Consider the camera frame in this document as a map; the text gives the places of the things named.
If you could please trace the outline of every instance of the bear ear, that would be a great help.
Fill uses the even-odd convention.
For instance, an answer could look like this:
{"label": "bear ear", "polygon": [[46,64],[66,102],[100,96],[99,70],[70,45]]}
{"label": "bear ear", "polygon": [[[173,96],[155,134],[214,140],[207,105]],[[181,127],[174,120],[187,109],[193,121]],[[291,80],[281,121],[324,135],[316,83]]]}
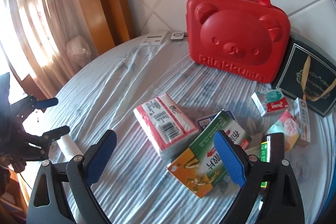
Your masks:
{"label": "bear ear", "polygon": [[200,3],[195,9],[195,18],[201,24],[204,24],[204,22],[215,12],[218,12],[216,6],[210,3]]}
{"label": "bear ear", "polygon": [[277,42],[282,37],[282,29],[279,22],[270,15],[264,15],[260,19],[260,22],[267,29],[272,42]]}

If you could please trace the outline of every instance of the dark gift box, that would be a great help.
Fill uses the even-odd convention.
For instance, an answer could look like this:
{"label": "dark gift box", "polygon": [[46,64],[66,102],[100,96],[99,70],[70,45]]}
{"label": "dark gift box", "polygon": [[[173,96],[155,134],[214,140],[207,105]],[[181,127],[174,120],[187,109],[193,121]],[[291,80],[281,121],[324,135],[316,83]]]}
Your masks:
{"label": "dark gift box", "polygon": [[308,107],[324,117],[336,101],[335,79],[335,60],[311,41],[292,32],[272,88],[280,89],[292,99],[306,97]]}

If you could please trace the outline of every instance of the cardboard box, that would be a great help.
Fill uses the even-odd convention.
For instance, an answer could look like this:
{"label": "cardboard box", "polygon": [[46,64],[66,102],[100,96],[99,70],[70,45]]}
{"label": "cardboard box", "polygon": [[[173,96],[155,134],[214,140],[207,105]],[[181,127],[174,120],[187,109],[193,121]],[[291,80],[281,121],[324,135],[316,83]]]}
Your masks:
{"label": "cardboard box", "polygon": [[[225,111],[227,115],[229,115],[233,120],[236,120],[230,110]],[[201,131],[205,130],[207,126],[211,123],[211,121],[217,116],[216,114],[212,114],[210,116],[206,116],[197,120],[198,126]]]}
{"label": "cardboard box", "polygon": [[[301,78],[308,55],[311,63],[305,93],[309,96],[320,96],[336,78],[336,62],[313,42],[293,32],[272,88],[280,89],[293,100],[303,98]],[[336,88],[317,101],[307,99],[307,106],[324,117],[335,101]]]}
{"label": "cardboard box", "polygon": [[281,90],[257,91],[252,94],[251,98],[262,117],[289,108]]}
{"label": "cardboard box", "polygon": [[305,147],[310,144],[310,124],[307,103],[300,98],[296,98],[293,103],[294,117],[300,128],[300,137],[296,141],[298,146]]}
{"label": "cardboard box", "polygon": [[224,130],[243,149],[251,142],[252,138],[221,110],[187,150],[167,167],[170,173],[200,198],[227,174],[213,144],[213,137],[219,129]]}

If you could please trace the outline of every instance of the blue gripper pad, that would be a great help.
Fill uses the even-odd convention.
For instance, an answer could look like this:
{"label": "blue gripper pad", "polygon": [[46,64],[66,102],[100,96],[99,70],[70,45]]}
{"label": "blue gripper pad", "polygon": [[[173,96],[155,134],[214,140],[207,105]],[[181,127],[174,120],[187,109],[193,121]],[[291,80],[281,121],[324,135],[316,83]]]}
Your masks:
{"label": "blue gripper pad", "polygon": [[215,134],[213,143],[232,181],[242,188],[246,182],[246,177],[244,166],[236,153],[219,132]]}
{"label": "blue gripper pad", "polygon": [[99,181],[105,169],[105,166],[109,161],[109,159],[111,158],[116,146],[117,146],[117,135],[115,134],[114,131],[112,131],[112,133],[110,133],[108,138],[105,140],[105,142],[102,144],[100,149],[97,151],[97,153],[94,155],[89,165],[87,166],[86,170],[87,177],[85,182],[89,188],[93,183]]}
{"label": "blue gripper pad", "polygon": [[44,108],[55,106],[57,104],[58,104],[58,99],[57,98],[51,98],[51,99],[37,101],[34,104],[34,107],[36,109],[44,109]]}

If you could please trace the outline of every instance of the bed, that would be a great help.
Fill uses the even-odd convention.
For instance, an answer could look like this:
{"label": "bed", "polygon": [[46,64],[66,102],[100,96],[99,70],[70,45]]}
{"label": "bed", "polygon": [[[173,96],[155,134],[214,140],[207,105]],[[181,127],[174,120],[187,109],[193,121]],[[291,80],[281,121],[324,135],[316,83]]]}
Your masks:
{"label": "bed", "polygon": [[[219,223],[238,186],[226,177],[206,197],[195,196],[166,170],[167,163],[156,154],[133,109],[164,92],[193,121],[230,109],[253,137],[253,149],[260,133],[278,118],[276,114],[261,118],[250,98],[254,91],[269,86],[195,64],[186,39],[170,42],[166,38],[161,46],[140,47],[142,38],[119,45],[87,65],[58,93],[56,107],[39,114],[38,123],[27,120],[26,131],[42,134],[68,125],[71,138],[83,152],[107,129],[117,133],[117,148],[100,181],[92,186],[112,223]],[[286,153],[298,180],[307,224],[320,215],[334,174],[335,107],[325,118],[311,111],[309,116],[311,144],[295,146]],[[49,156],[53,163],[66,161],[57,144]],[[27,164],[23,176],[33,186],[40,163]],[[71,210],[81,223],[68,186],[66,191]],[[259,201],[247,223],[254,223]]]}

